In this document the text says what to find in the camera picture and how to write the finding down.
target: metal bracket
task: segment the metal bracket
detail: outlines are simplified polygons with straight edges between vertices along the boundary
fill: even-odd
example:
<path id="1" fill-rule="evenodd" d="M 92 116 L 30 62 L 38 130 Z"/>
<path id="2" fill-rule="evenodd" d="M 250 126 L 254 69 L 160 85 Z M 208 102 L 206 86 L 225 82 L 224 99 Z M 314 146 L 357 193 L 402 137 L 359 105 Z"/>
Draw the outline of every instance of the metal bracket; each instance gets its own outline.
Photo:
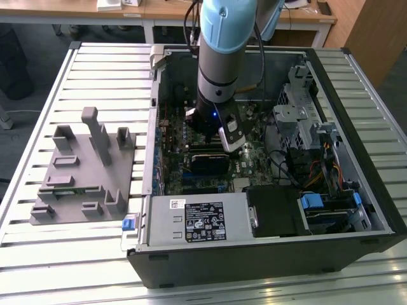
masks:
<path id="1" fill-rule="evenodd" d="M 165 57 L 167 54 L 164 53 L 163 44 L 154 44 L 150 50 L 150 66 L 151 69 L 155 70 L 163 66 L 165 63 Z"/>
<path id="2" fill-rule="evenodd" d="M 300 88 L 309 88 L 314 80 L 312 73 L 307 65 L 296 65 L 288 73 L 291 86 Z"/>

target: yellow wire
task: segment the yellow wire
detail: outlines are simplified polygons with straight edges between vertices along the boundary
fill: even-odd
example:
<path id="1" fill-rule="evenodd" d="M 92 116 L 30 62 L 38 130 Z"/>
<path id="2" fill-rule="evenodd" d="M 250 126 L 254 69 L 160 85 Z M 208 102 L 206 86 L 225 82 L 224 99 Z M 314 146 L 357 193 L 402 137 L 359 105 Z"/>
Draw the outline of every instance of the yellow wire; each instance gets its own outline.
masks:
<path id="1" fill-rule="evenodd" d="M 322 177 L 322 172 L 319 173 L 314 179 L 312 179 L 304 188 L 311 186 L 312 184 L 316 183 Z"/>
<path id="2" fill-rule="evenodd" d="M 338 166 L 334 165 L 333 166 L 337 171 L 338 171 L 338 180 L 339 180 L 339 185 L 341 186 L 341 182 L 342 182 L 342 171 L 339 169 Z"/>

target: power supply label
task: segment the power supply label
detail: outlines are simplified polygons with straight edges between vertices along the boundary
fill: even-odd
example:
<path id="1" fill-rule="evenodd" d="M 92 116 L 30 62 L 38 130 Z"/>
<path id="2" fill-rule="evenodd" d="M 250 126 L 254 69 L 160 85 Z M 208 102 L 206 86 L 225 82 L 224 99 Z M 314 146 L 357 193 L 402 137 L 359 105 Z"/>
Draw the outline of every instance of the power supply label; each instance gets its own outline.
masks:
<path id="1" fill-rule="evenodd" d="M 185 240 L 188 243 L 225 239 L 222 202 L 185 204 Z"/>

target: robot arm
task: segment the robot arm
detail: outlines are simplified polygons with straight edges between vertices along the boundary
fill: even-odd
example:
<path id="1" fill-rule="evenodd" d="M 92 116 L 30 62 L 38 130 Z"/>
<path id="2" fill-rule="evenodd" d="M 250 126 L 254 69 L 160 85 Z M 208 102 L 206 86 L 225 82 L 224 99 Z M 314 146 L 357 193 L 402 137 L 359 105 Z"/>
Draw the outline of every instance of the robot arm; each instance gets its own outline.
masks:
<path id="1" fill-rule="evenodd" d="M 261 24 L 261 37 L 270 39 L 283 5 L 284 0 L 203 1 L 197 106 L 187 113 L 187 121 L 209 139 L 219 133 L 227 152 L 245 143 L 233 96 L 238 91 L 247 41 L 253 28 L 260 35 L 257 24 Z M 245 87 L 244 91 L 257 85 Z"/>

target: light blue robot arm segment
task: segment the light blue robot arm segment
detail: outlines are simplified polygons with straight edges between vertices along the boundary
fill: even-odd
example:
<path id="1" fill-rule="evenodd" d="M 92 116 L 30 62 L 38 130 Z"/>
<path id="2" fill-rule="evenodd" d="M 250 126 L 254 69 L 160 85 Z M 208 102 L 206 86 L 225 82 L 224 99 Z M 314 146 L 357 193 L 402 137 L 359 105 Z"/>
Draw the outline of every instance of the light blue robot arm segment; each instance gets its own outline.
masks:
<path id="1" fill-rule="evenodd" d="M 277 27 L 277 23 L 279 22 L 280 14 L 282 8 L 284 7 L 284 0 L 279 0 L 275 3 L 275 9 L 267 22 L 265 28 L 261 31 L 261 38 L 264 41 L 270 40 L 273 35 L 275 28 Z"/>
<path id="2" fill-rule="evenodd" d="M 253 32 L 257 0 L 204 0 L 201 31 L 216 52 L 231 54 L 243 47 Z"/>

